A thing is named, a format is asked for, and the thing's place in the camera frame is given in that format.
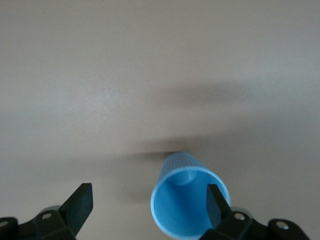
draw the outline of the gray surface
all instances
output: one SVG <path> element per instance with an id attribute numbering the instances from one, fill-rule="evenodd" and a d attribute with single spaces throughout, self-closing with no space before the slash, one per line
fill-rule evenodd
<path id="1" fill-rule="evenodd" d="M 320 236 L 319 1 L 0 1 L 0 216 L 93 183 L 86 239 L 168 239 L 167 152 Z"/>

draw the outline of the black plastic bracket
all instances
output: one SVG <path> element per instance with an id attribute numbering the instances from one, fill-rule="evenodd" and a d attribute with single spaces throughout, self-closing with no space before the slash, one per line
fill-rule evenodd
<path id="1" fill-rule="evenodd" d="M 206 210 L 211 221 L 200 240 L 310 240 L 294 222 L 272 219 L 264 226 L 241 211 L 232 211 L 218 186 L 208 184 Z"/>
<path id="2" fill-rule="evenodd" d="M 93 206 L 92 184 L 83 183 L 58 210 L 21 225 L 14 217 L 0 218 L 0 240 L 75 240 Z"/>

